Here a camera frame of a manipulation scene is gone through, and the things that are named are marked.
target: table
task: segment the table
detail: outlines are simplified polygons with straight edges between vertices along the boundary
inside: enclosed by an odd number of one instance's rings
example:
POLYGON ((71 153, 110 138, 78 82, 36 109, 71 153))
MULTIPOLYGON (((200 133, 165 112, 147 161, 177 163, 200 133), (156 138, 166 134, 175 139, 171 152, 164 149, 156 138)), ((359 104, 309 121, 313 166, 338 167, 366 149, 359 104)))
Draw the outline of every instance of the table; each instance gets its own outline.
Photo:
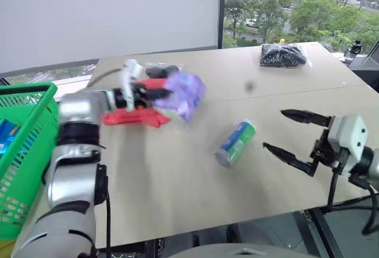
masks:
MULTIPOLYGON (((320 44, 303 46, 313 67, 259 67, 259 47, 132 56, 144 62, 184 63, 185 70, 200 75, 208 91, 189 129, 175 121, 158 130, 102 127, 112 246, 326 204, 330 169, 320 166, 310 178, 276 159, 262 148, 262 142, 308 159, 322 128, 280 114, 281 109, 297 108, 324 115, 358 112, 369 129, 367 145, 377 147, 379 97, 320 44), (255 86, 247 91, 250 80, 255 86), (233 125, 245 118, 256 125, 257 135, 236 166, 226 169, 213 153, 233 125)), ((124 58, 101 59, 93 79, 122 67, 124 58)), ((114 73, 95 86, 119 85, 114 73)), ((347 180, 338 181, 335 201, 363 195, 367 193, 347 180)), ((20 237, 46 208, 46 200, 41 199, 20 237)), ((105 247, 105 204, 97 206, 95 213, 96 245, 105 247)))

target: glass window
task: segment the glass window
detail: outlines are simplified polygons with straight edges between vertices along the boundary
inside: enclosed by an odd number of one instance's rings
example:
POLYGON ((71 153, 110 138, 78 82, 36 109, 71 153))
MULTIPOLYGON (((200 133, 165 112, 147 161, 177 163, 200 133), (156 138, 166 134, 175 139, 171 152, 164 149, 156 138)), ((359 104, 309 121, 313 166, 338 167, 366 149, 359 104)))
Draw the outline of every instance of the glass window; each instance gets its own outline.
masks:
POLYGON ((368 53, 379 40, 379 0, 225 0, 223 48, 318 41, 368 53))
POLYGON ((67 93, 73 93, 87 86, 95 64, 87 66, 69 67, 65 69, 54 69, 43 72, 26 73, 18 76, 5 78, 11 85, 36 82, 53 82, 58 90, 54 96, 55 100, 67 93))

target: green plastic basket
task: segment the green plastic basket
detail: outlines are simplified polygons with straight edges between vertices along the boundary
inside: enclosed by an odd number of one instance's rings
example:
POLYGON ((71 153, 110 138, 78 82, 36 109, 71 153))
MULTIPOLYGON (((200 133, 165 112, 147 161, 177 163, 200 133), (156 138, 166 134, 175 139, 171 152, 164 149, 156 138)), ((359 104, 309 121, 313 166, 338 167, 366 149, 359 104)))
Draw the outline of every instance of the green plastic basket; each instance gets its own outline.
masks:
POLYGON ((53 83, 0 86, 0 117, 20 126, 0 159, 0 241, 17 238, 56 143, 53 83))

